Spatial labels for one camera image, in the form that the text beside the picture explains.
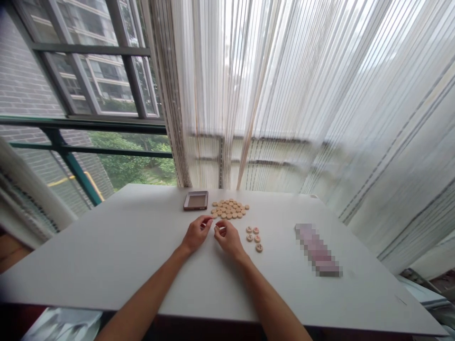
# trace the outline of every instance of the white table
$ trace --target white table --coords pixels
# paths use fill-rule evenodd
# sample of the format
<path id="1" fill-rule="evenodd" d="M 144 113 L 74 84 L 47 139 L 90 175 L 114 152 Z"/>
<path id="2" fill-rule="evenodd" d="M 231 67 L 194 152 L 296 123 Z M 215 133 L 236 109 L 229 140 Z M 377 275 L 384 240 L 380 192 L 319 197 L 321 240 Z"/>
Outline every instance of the white table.
<path id="1" fill-rule="evenodd" d="M 207 211 L 183 211 L 188 188 L 130 184 L 0 277 L 12 303 L 117 310 Z M 232 197 L 250 210 L 232 220 L 245 250 L 305 325 L 446 335 L 437 321 L 317 198 L 209 190 L 209 205 Z M 343 266 L 343 277 L 316 277 L 294 225 L 314 223 Z M 264 251 L 246 241 L 258 226 Z M 257 321 L 234 264 L 210 231 L 188 260 L 159 313 Z"/>

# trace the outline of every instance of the yellow pole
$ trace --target yellow pole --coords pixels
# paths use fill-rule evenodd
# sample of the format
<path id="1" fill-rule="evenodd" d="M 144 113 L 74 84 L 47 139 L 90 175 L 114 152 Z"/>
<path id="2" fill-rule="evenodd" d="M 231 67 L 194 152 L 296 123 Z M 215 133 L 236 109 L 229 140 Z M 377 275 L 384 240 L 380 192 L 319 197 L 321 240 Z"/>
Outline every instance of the yellow pole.
<path id="1" fill-rule="evenodd" d="M 93 178 L 91 177 L 90 173 L 85 171 L 84 174 L 87 175 L 87 178 L 89 178 L 89 181 L 90 181 L 91 185 L 93 186 L 93 188 L 95 188 L 95 191 L 100 196 L 101 201 L 104 201 L 103 195 L 101 194 L 100 190 L 98 189 L 98 186 L 96 186 L 96 183 L 93 181 Z M 58 180 L 56 182 L 48 183 L 47 186 L 48 187 L 57 186 L 57 185 L 63 184 L 65 181 L 68 181 L 69 179 L 74 179 L 74 178 L 75 178 L 75 176 L 72 175 L 69 178 L 63 178 L 63 179 Z"/>

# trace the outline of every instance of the window frame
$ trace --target window frame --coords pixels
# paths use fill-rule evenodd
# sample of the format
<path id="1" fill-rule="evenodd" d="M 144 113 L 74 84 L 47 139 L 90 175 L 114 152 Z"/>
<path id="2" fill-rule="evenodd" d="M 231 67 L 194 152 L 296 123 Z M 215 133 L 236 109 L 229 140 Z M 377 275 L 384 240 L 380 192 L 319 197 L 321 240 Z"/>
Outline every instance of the window frame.
<path id="1" fill-rule="evenodd" d="M 128 33 L 122 18 L 121 5 L 118 1 L 106 2 L 106 7 L 112 21 L 114 33 L 117 37 L 118 46 L 73 44 L 73 38 L 68 30 L 68 27 L 66 26 L 65 19 L 56 0 L 41 0 L 41 4 L 62 43 L 42 43 L 40 42 L 39 31 L 35 26 L 32 17 L 26 11 L 23 1 L 12 1 L 7 5 L 8 14 L 15 23 L 16 27 L 19 29 L 30 51 L 37 60 L 38 65 L 42 69 L 44 76 L 47 78 L 57 100 L 62 106 L 65 117 L 125 122 L 147 120 L 154 124 L 164 124 L 163 118 L 160 117 L 149 65 L 149 62 L 152 60 L 152 49 L 146 47 L 142 30 L 137 30 L 140 18 L 136 2 L 134 0 L 127 0 L 127 2 L 129 4 L 128 8 L 132 15 L 133 24 L 136 28 L 139 47 L 130 46 Z M 64 84 L 63 78 L 52 58 L 52 53 L 66 54 L 90 110 L 89 114 L 79 113 L 80 110 L 77 108 L 71 94 Z M 137 115 L 133 116 L 131 113 L 129 115 L 122 115 L 121 112 L 115 114 L 102 113 L 95 91 L 91 86 L 89 77 L 87 76 L 82 64 L 81 55 L 85 54 L 121 56 L 132 97 L 136 106 Z M 142 67 L 146 76 L 146 83 L 148 85 L 149 95 L 147 95 L 147 98 L 150 96 L 154 113 L 147 112 L 145 101 L 146 96 L 144 96 L 143 93 L 144 89 L 141 85 L 141 81 L 135 67 L 134 57 L 141 57 L 144 61 L 144 63 L 142 63 Z"/>

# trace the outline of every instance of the blurred rectangle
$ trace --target blurred rectangle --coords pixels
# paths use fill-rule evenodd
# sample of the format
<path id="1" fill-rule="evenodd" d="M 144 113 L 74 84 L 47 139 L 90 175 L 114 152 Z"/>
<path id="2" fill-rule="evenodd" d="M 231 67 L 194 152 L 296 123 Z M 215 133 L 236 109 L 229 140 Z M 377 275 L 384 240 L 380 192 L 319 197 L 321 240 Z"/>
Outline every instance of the blurred rectangle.
<path id="1" fill-rule="evenodd" d="M 319 232 L 314 224 L 296 224 L 295 237 L 300 241 L 300 249 L 304 251 L 308 261 L 311 262 L 316 276 L 341 277 L 343 275 L 343 268 L 332 256 L 332 251 L 320 239 Z"/>

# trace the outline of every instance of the white curtain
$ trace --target white curtain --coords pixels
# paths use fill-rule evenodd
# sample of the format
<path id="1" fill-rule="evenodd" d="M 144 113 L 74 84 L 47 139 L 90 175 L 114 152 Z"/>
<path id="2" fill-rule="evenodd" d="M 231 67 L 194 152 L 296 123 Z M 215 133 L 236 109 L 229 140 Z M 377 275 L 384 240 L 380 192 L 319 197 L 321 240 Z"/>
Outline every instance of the white curtain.
<path id="1" fill-rule="evenodd" d="M 77 216 L 0 137 L 0 227 L 31 249 Z"/>
<path id="2" fill-rule="evenodd" d="M 427 280 L 455 268 L 455 231 L 411 264 L 410 268 Z"/>
<path id="3" fill-rule="evenodd" d="M 155 0 L 153 13 L 194 187 L 316 194 L 394 274 L 454 230 L 455 1 Z"/>

